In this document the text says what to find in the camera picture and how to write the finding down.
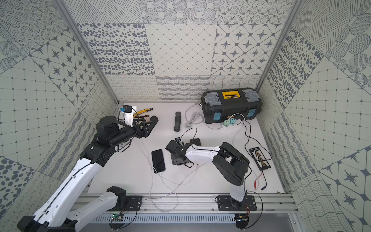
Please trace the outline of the black phone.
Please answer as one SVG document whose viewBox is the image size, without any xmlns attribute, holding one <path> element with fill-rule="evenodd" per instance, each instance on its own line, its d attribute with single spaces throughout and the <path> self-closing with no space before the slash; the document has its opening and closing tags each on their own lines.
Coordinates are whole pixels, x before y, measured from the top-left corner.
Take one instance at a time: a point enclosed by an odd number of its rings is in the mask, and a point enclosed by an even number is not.
<svg viewBox="0 0 371 232">
<path fill-rule="evenodd" d="M 153 171 L 155 174 L 164 172 L 166 170 L 165 161 L 162 149 L 151 152 Z"/>
</svg>

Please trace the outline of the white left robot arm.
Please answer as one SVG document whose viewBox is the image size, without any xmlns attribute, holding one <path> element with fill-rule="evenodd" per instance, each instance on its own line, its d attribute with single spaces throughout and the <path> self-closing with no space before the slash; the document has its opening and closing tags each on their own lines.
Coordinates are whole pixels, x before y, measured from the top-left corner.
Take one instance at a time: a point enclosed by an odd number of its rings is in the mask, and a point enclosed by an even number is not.
<svg viewBox="0 0 371 232">
<path fill-rule="evenodd" d="M 132 203 L 127 192 L 111 186 L 106 193 L 87 205 L 72 211 L 71 208 L 87 184 L 118 152 L 118 146 L 133 138 L 146 138 L 158 122 L 156 116 L 149 121 L 139 121 L 132 126 L 115 116 L 106 116 L 96 124 L 97 133 L 84 149 L 71 173 L 62 185 L 32 216 L 23 216 L 17 224 L 21 232 L 79 232 L 108 210 L 123 211 Z"/>
</svg>

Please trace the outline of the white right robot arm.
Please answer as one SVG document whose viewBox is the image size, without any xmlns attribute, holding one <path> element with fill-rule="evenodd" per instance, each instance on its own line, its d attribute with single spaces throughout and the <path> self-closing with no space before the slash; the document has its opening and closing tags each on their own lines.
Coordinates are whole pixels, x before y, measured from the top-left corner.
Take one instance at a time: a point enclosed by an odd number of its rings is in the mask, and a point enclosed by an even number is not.
<svg viewBox="0 0 371 232">
<path fill-rule="evenodd" d="M 236 186 L 230 197 L 240 203 L 244 201 L 246 191 L 243 185 L 250 161 L 231 144 L 224 142 L 219 147 L 202 147 L 192 142 L 183 144 L 172 140 L 166 150 L 170 152 L 172 160 L 177 161 L 177 165 L 191 168 L 196 162 L 212 163 L 229 183 Z"/>
</svg>

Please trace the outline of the pink case phone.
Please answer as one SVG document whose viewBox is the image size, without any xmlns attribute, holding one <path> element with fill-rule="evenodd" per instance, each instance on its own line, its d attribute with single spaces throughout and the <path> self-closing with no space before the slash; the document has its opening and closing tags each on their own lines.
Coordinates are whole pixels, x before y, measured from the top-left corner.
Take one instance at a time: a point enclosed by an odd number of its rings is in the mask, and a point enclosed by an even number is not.
<svg viewBox="0 0 371 232">
<path fill-rule="evenodd" d="M 199 138 L 191 139 L 190 143 L 196 146 L 201 146 L 201 140 Z"/>
</svg>

